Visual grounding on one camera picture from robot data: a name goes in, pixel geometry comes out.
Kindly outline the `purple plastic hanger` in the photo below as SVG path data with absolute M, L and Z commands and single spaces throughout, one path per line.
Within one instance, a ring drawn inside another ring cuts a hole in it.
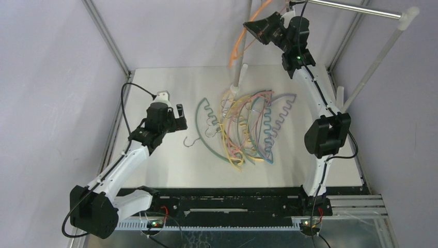
M 278 137 L 278 134 L 282 128 L 282 125 L 284 124 L 286 118 L 288 117 L 290 111 L 292 110 L 292 105 L 294 104 L 296 100 L 297 95 L 294 93 L 285 93 L 280 94 L 274 98 L 271 99 L 271 110 L 272 110 L 272 104 L 276 103 L 279 100 L 284 100 L 284 105 L 281 106 L 280 112 L 278 113 L 278 116 L 276 118 L 272 118 L 271 113 L 271 125 L 272 125 L 272 138 L 273 138 L 273 146 L 275 144 L 275 139 Z

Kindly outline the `pink plastic hanger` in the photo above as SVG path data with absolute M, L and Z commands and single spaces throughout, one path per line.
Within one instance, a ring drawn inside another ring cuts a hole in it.
M 261 90 L 236 99 L 228 95 L 221 111 L 221 138 L 228 161 L 236 166 L 246 162 L 268 161 L 269 155 L 261 154 L 260 134 L 264 114 L 272 102 L 272 90 Z

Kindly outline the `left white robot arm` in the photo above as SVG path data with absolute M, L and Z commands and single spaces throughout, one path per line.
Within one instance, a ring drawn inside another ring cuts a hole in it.
M 66 232 L 65 225 L 70 223 L 84 231 L 84 235 L 106 239 L 119 222 L 135 213 L 158 214 L 162 205 L 155 198 L 156 190 L 140 186 L 125 196 L 118 196 L 118 193 L 135 170 L 161 145 L 166 134 L 186 129 L 182 104 L 173 108 L 168 102 L 152 102 L 146 118 L 129 134 L 127 147 L 119 159 L 88 185 L 77 185 L 71 190 L 70 210 L 62 223 L 62 234 L 68 238 L 78 237 Z

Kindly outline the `orange plastic hanger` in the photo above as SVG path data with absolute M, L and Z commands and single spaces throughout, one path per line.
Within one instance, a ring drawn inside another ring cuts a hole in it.
M 255 18 L 258 17 L 265 9 L 273 5 L 272 2 L 282 3 L 280 8 L 279 7 L 275 8 L 276 11 L 280 13 L 284 13 L 286 11 L 287 1 L 260 1 L 260 5 L 258 6 L 258 8 L 254 11 L 252 10 L 250 11 L 248 20 L 249 21 L 255 20 Z M 228 58 L 228 64 L 227 64 L 228 68 L 231 68 L 231 66 L 235 64 L 235 61 L 237 61 L 238 58 L 241 58 L 244 55 L 245 51 L 253 44 L 254 41 L 251 41 L 249 44 L 246 44 L 246 41 L 243 41 L 245 35 L 246 35 L 246 31 L 244 30 L 244 28 L 242 28 L 230 52 Z

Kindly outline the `light green plastic hanger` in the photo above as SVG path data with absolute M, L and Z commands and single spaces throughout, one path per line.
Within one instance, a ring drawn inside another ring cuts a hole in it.
M 249 119 L 251 116 L 251 103 L 250 98 L 245 99 L 242 102 L 242 106 L 239 108 L 237 119 L 237 135 L 239 141 L 239 150 L 243 153 L 246 162 L 255 165 L 255 159 L 252 156 L 252 142 L 250 137 Z

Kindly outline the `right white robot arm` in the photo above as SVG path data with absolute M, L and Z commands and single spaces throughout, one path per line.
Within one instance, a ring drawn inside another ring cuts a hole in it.
M 315 163 L 302 185 L 306 196 L 298 203 L 303 214 L 311 215 L 319 208 L 315 197 L 326 192 L 326 177 L 332 161 L 343 158 L 338 153 L 350 134 L 351 117 L 339 110 L 313 72 L 316 62 L 307 47 L 309 21 L 305 17 L 292 17 L 288 24 L 285 22 L 283 16 L 275 12 L 265 19 L 247 21 L 243 26 L 260 43 L 272 43 L 281 49 L 284 70 L 306 90 L 312 124 L 304 135 L 304 144 Z

